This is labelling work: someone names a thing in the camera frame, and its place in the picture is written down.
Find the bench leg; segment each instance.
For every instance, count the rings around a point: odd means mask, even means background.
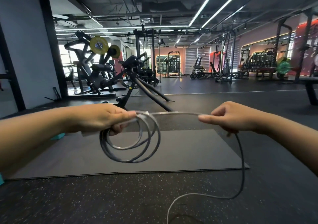
[[[316,92],[314,90],[314,86],[312,84],[305,84],[305,87],[309,97],[310,104],[317,106],[318,100],[317,100]]]

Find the gray cable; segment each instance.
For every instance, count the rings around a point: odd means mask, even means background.
[[[161,141],[161,133],[160,133],[160,129],[159,129],[159,124],[157,122],[157,120],[155,119],[155,115],[175,115],[175,114],[186,114],[186,115],[195,115],[195,116],[199,116],[199,115],[205,115],[203,113],[187,113],[187,112],[160,112],[160,113],[148,113],[148,112],[141,112],[141,111],[136,111],[137,113],[137,117],[131,121],[128,121],[126,123],[130,123],[130,122],[137,122],[138,126],[139,126],[139,136],[137,141],[133,144],[130,145],[128,147],[118,147],[113,145],[113,143],[110,141],[109,139],[109,131],[110,129],[107,130],[103,130],[100,132],[100,143],[101,143],[101,147],[104,151],[104,153],[112,160],[116,161],[116,162],[123,162],[123,163],[139,163],[139,162],[144,162],[147,159],[149,159],[150,157],[152,157],[154,155],[154,153],[157,151],[159,145],[160,145],[160,141]],[[152,131],[150,131],[150,127],[149,124],[147,122],[147,120],[152,120],[153,124],[154,124],[154,128]],[[146,126],[146,132],[148,133],[148,138],[145,139],[142,142],[139,142],[142,138],[142,132],[143,129],[141,127],[141,123],[144,123],[144,125]],[[139,159],[148,149],[149,145],[150,145],[150,141],[152,136],[154,135],[154,133],[157,132],[158,133],[158,141],[157,141],[157,145],[155,147],[155,149],[153,150],[153,152],[142,159]],[[184,194],[181,195],[179,197],[177,197],[170,205],[168,212],[167,212],[167,224],[169,224],[169,212],[170,209],[172,208],[173,204],[180,198],[185,197],[185,196],[189,196],[189,195],[199,195],[199,196],[205,196],[205,197],[210,197],[210,198],[216,198],[216,199],[234,199],[236,198],[239,194],[241,194],[241,192],[243,191],[244,188],[244,181],[245,181],[245,168],[244,168],[244,155],[243,155],[243,150],[242,150],[242,146],[241,146],[241,142],[240,139],[238,137],[237,134],[235,134],[236,140],[239,144],[239,148],[240,148],[240,152],[241,152],[241,160],[242,160],[242,181],[241,181],[241,186],[239,191],[230,197],[225,197],[225,196],[213,196],[213,195],[207,195],[207,194],[200,194],[200,193],[188,193],[188,194]],[[144,150],[141,151],[140,154],[138,154],[136,157],[130,159],[130,160],[121,160],[120,158],[116,157],[113,153],[110,152],[109,147],[114,148],[116,150],[130,150],[130,149],[134,149],[137,148],[141,145],[143,145],[144,143],[146,143]]]

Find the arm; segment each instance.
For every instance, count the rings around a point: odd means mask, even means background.
[[[201,122],[220,125],[230,133],[254,131],[280,143],[318,176],[318,131],[238,103],[225,102]]]
[[[45,140],[60,134],[95,132],[130,120],[135,112],[126,112],[112,104],[61,107],[0,121],[0,171]]]

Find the exercise mat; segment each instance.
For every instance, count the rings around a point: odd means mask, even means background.
[[[111,137],[111,141],[114,145],[127,147],[137,137],[137,132],[126,132]],[[152,152],[157,139],[155,134],[144,156]],[[140,146],[132,150],[114,150],[113,153],[122,159],[130,159],[142,150]],[[66,135],[56,143],[47,143],[32,152],[28,159],[22,159],[5,171],[5,178],[241,169],[241,158],[212,129],[162,131],[157,152],[142,163],[119,163],[109,159],[101,149],[99,134]]]

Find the hand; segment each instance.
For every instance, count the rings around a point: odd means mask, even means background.
[[[229,133],[238,131],[254,131],[264,133],[262,121],[268,117],[265,113],[235,102],[225,102],[211,112],[201,115],[199,120],[204,123],[220,125]]]
[[[112,128],[110,135],[118,134],[125,125],[120,123],[136,117],[135,111],[119,108],[113,104],[89,104],[74,107],[66,107],[71,116],[71,126],[66,132],[97,132]]]

